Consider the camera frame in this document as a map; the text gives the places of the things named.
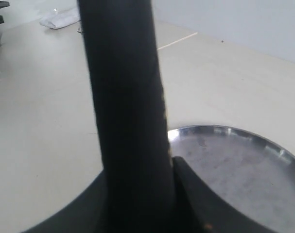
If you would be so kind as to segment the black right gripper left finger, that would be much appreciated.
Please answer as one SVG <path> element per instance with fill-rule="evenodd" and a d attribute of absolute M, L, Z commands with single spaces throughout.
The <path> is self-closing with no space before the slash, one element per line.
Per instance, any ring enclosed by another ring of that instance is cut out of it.
<path fill-rule="evenodd" d="M 27 233 L 93 233 L 106 201 L 106 180 L 101 171 L 94 181 L 71 203 Z"/>

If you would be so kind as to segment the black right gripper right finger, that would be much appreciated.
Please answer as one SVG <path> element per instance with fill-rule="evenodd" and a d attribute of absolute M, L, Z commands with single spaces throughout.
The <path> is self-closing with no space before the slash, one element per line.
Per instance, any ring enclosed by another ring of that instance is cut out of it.
<path fill-rule="evenodd" d="M 173 158 L 176 186 L 174 233 L 272 233 L 213 192 L 182 157 Z"/>

